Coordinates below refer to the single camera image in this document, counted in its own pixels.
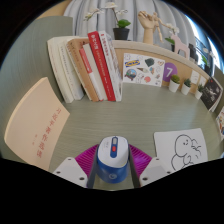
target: red book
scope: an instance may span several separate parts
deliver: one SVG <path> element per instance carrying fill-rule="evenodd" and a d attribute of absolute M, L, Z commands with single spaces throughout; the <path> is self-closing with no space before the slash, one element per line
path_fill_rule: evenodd
<path fill-rule="evenodd" d="M 97 31 L 88 33 L 88 38 L 108 101 L 116 101 L 113 86 L 110 80 L 110 74 L 107 68 L 106 59 L 104 57 L 103 49 L 101 46 L 99 33 Z"/>

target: paper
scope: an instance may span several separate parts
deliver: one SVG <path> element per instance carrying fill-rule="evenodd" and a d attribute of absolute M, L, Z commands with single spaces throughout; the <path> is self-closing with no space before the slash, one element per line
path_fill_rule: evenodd
<path fill-rule="evenodd" d="M 123 82 L 162 85 L 165 61 L 145 55 L 124 53 Z"/>
<path fill-rule="evenodd" d="M 5 143 L 28 164 L 48 170 L 68 116 L 48 78 L 42 78 L 14 109 L 6 127 Z"/>
<path fill-rule="evenodd" d="M 192 73 L 191 73 L 191 83 L 193 84 L 197 84 L 198 83 L 198 79 L 199 79 L 199 73 L 192 70 Z"/>
<path fill-rule="evenodd" d="M 204 78 L 204 77 L 201 75 L 201 78 L 200 78 L 200 80 L 199 80 L 198 85 L 202 84 L 202 85 L 204 86 L 205 83 L 206 83 L 206 78 Z"/>
<path fill-rule="evenodd" d="M 200 128 L 154 133 L 157 157 L 171 171 L 207 162 L 207 147 Z"/>

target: small pot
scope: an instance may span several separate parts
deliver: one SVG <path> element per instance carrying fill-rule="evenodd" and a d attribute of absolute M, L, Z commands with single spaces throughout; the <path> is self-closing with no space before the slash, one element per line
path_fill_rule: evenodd
<path fill-rule="evenodd" d="M 113 28 L 115 40 L 127 40 L 130 29 L 127 28 Z"/>
<path fill-rule="evenodd" d="M 201 96 L 202 96 L 202 92 L 199 92 L 198 90 L 195 92 L 195 97 L 196 97 L 196 99 L 200 99 L 201 98 Z"/>
<path fill-rule="evenodd" d="M 180 84 L 177 84 L 170 79 L 169 90 L 171 92 L 175 93 L 179 86 L 180 86 Z"/>
<path fill-rule="evenodd" d="M 182 85 L 182 88 L 181 88 L 181 92 L 184 94 L 184 95 L 187 95 L 188 92 L 190 90 L 190 87 L 186 86 L 184 83 Z"/>
<path fill-rule="evenodd" d="M 210 68 L 208 67 L 208 65 L 205 65 L 204 71 L 209 75 Z"/>

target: books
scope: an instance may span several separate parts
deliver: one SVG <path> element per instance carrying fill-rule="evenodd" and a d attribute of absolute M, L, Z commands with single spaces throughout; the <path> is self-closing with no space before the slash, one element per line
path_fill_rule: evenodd
<path fill-rule="evenodd" d="M 54 148 L 69 117 L 48 78 L 40 79 L 15 107 L 4 140 L 21 159 L 48 170 Z"/>
<path fill-rule="evenodd" d="M 224 138 L 224 107 L 222 108 L 219 115 L 217 116 L 216 122 L 219 128 L 221 139 L 223 140 Z"/>
<path fill-rule="evenodd" d="M 216 101 L 221 97 L 222 89 L 214 78 L 210 78 L 204 86 L 203 94 L 201 96 L 202 102 L 206 108 L 211 111 Z"/>
<path fill-rule="evenodd" d="M 75 100 L 81 100 L 82 97 L 84 96 L 84 93 L 81 87 L 81 82 L 68 56 L 67 50 L 64 45 L 64 41 L 58 43 L 58 48 L 59 48 L 59 54 L 61 57 L 64 73 L 67 78 L 72 95 Z"/>
<path fill-rule="evenodd" d="M 110 79 L 110 74 L 107 68 L 106 59 L 104 57 L 103 49 L 101 46 L 99 34 L 97 31 L 88 33 L 90 47 L 100 73 L 101 80 L 107 95 L 108 101 L 116 101 L 113 86 Z"/>
<path fill-rule="evenodd" d="M 90 99 L 93 102 L 99 101 L 99 98 L 96 94 L 96 91 L 94 89 L 94 86 L 91 82 L 91 79 L 86 71 L 85 65 L 83 63 L 82 57 L 79 53 L 79 50 L 83 48 L 83 45 L 89 43 L 89 39 L 86 38 L 75 38 L 70 41 L 68 41 L 66 47 L 68 48 L 68 51 L 71 52 L 71 56 L 74 59 L 74 63 L 76 64 L 79 73 L 80 73 L 80 81 L 84 87 L 84 90 L 86 93 L 88 93 L 88 96 L 90 96 Z"/>
<path fill-rule="evenodd" d="M 99 86 L 98 86 L 97 81 L 96 81 L 96 79 L 95 79 L 95 76 L 94 76 L 94 74 L 93 74 L 93 71 L 92 71 L 92 69 L 91 69 L 91 67 L 90 67 L 88 58 L 87 58 L 87 56 L 86 56 L 86 52 L 85 52 L 85 50 L 84 50 L 83 48 L 80 49 L 79 52 L 80 52 L 80 55 L 81 55 L 82 60 L 83 60 L 83 62 L 84 62 L 85 68 L 86 68 L 86 70 L 87 70 L 87 72 L 88 72 L 88 74 L 89 74 L 89 77 L 90 77 L 90 79 L 91 79 L 91 81 L 92 81 L 92 84 L 93 84 L 93 86 L 94 86 L 94 88 L 95 88 L 96 94 L 97 94 L 99 100 L 100 100 L 100 101 L 103 101 L 102 94 L 101 94 L 101 92 L 100 92 L 100 89 L 99 89 Z"/>
<path fill-rule="evenodd" d="M 112 38 L 105 31 L 99 31 L 101 45 L 107 62 L 116 101 L 122 98 L 122 78 L 118 66 L 116 52 L 113 47 Z"/>
<path fill-rule="evenodd" d="M 72 92 L 70 90 L 68 81 L 65 77 L 63 70 L 63 65 L 58 50 L 58 43 L 68 37 L 53 37 L 47 41 L 48 53 L 53 68 L 53 72 L 58 84 L 58 87 L 61 91 L 61 94 L 66 103 L 71 103 L 74 100 Z"/>
<path fill-rule="evenodd" d="M 85 50 L 85 53 L 86 53 L 86 56 L 88 58 L 90 67 L 93 71 L 94 77 L 95 77 L 96 82 L 98 84 L 100 94 L 102 95 L 104 100 L 107 100 L 107 95 L 106 95 L 106 92 L 105 92 L 105 89 L 104 89 L 104 86 L 103 86 L 103 82 L 102 82 L 101 77 L 100 77 L 100 73 L 99 73 L 98 68 L 96 66 L 96 62 L 95 62 L 90 44 L 83 45 L 83 48 Z"/>

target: cartoon drawing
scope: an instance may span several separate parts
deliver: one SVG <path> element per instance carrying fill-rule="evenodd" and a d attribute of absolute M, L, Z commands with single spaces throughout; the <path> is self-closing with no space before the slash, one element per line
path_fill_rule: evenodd
<path fill-rule="evenodd" d="M 161 81 L 156 80 L 155 85 L 157 85 L 157 86 L 161 86 Z"/>
<path fill-rule="evenodd" d="M 153 68 L 153 67 L 151 67 L 150 69 L 149 69 L 149 71 L 152 73 L 152 75 L 154 74 L 154 72 L 155 72 L 155 69 Z"/>
<path fill-rule="evenodd" d="M 146 83 L 148 83 L 148 82 L 151 81 L 151 78 L 150 78 L 149 76 L 146 76 L 146 77 L 144 78 L 144 80 L 145 80 Z"/>
<path fill-rule="evenodd" d="M 155 61 L 152 58 L 146 59 L 145 63 L 147 64 L 148 67 L 150 67 L 151 65 L 154 65 Z"/>
<path fill-rule="evenodd" d="M 159 64 L 160 66 L 162 66 L 162 65 L 164 64 L 164 61 L 158 61 L 158 64 Z"/>
<path fill-rule="evenodd" d="M 130 54 L 124 54 L 124 58 L 126 61 L 131 60 L 131 55 Z"/>
<path fill-rule="evenodd" d="M 136 77 L 137 72 L 134 69 L 129 69 L 126 74 L 125 77 L 131 79 L 131 81 L 133 81 L 133 79 Z"/>
<path fill-rule="evenodd" d="M 137 59 L 138 59 L 139 61 L 141 61 L 141 60 L 143 59 L 143 55 L 138 55 L 138 56 L 137 56 Z"/>
<path fill-rule="evenodd" d="M 195 139 L 191 139 L 188 135 L 180 135 L 175 141 L 175 155 L 171 160 L 174 170 L 181 170 L 187 166 L 197 164 L 201 157 L 201 152 L 198 148 Z"/>
<path fill-rule="evenodd" d="M 138 70 L 144 72 L 144 73 L 148 73 L 149 71 L 146 68 L 137 68 Z"/>
<path fill-rule="evenodd" d="M 157 73 L 160 73 L 160 71 L 161 71 L 161 68 L 160 68 L 159 66 L 157 66 L 157 67 L 156 67 L 156 72 L 157 72 Z"/>
<path fill-rule="evenodd" d="M 139 73 L 137 76 L 136 76 L 136 79 L 135 79 L 135 82 L 138 83 L 138 84 L 141 84 L 141 81 L 142 79 L 144 78 L 144 75 Z"/>

